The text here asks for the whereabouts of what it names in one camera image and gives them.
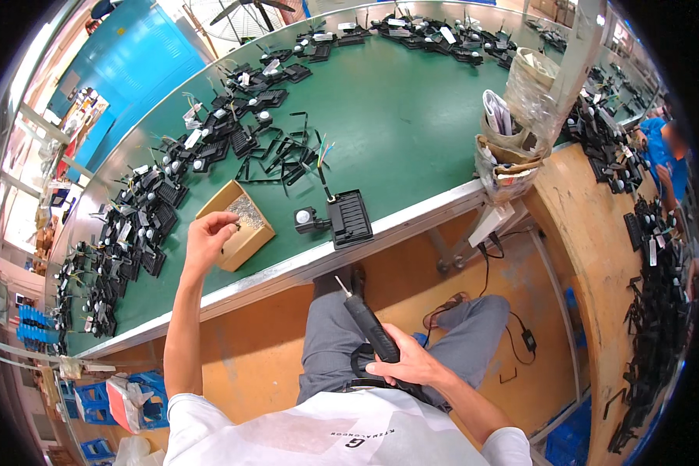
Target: industrial fan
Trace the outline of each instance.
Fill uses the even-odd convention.
[[[299,3],[287,0],[288,3]],[[232,40],[241,44],[254,37],[260,37],[274,31],[274,24],[279,27],[285,21],[277,10],[295,12],[289,5],[276,0],[189,0],[191,12],[211,36]]]

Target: black screwdriver handle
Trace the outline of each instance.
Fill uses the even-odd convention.
[[[401,359],[401,351],[396,342],[383,330],[378,318],[359,296],[352,295],[344,302],[344,307],[360,327],[360,331],[370,342],[383,362],[395,363]]]

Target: worker in blue shirt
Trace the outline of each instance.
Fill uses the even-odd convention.
[[[650,118],[636,130],[640,144],[647,147],[644,157],[650,163],[650,173],[655,180],[663,206],[667,212],[676,208],[686,192],[689,144],[680,132],[677,120],[665,122],[662,118]]]

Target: green table surface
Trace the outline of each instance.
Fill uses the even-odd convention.
[[[533,49],[539,45],[537,34],[524,25],[513,39]],[[547,55],[560,63],[560,53],[547,49]],[[482,93],[492,89],[502,95],[508,79],[508,70],[497,66],[490,55],[484,57],[485,62],[473,68],[451,57],[408,50],[377,36],[366,38],[363,45],[335,47],[326,62],[299,61],[313,71],[309,78],[274,87],[290,94],[281,107],[270,109],[273,126],[286,133],[302,130],[303,117],[289,114],[308,112],[311,144],[316,140],[314,128],[336,143],[326,157],[329,189],[360,189],[370,219],[375,221],[471,180],[475,135],[481,132]],[[291,58],[287,64],[295,61]],[[204,79],[189,81],[180,90],[200,96],[208,108],[214,96]],[[181,111],[154,109],[146,117],[146,126],[158,127],[158,134],[178,137],[185,132],[181,115],[188,105],[180,92],[167,99],[176,100]],[[256,125],[256,120],[248,114],[242,123]],[[262,136],[261,147],[266,148],[272,137]],[[171,311],[186,255],[188,224],[214,193],[235,177],[241,163],[231,150],[210,173],[186,175],[183,183],[190,190],[177,210],[179,221],[162,246],[167,255],[162,272],[153,278],[141,269],[139,279],[128,283],[126,296],[116,306],[116,335]],[[252,163],[250,175],[262,177],[258,164]],[[304,175],[289,187],[289,198],[281,184],[243,187],[276,236],[235,273],[213,268],[205,279],[205,294],[331,239],[329,233],[299,235],[293,226],[293,211],[301,207],[313,206],[325,216],[326,199],[317,176]],[[67,337],[70,354],[108,339],[79,333],[84,325],[80,319],[83,301],[75,299],[74,303],[76,332]]]

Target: brown sandal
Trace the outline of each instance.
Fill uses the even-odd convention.
[[[432,323],[432,319],[434,317],[437,317],[439,313],[445,312],[448,310],[453,309],[456,307],[458,304],[461,303],[466,303],[467,301],[470,301],[471,298],[469,297],[468,293],[466,292],[460,292],[456,293],[453,296],[451,296],[448,301],[446,301],[445,304],[442,306],[438,306],[435,308],[434,311],[430,312],[428,315],[425,315],[425,317],[422,318],[422,325],[427,329],[427,330],[435,330],[438,328],[437,324]]]

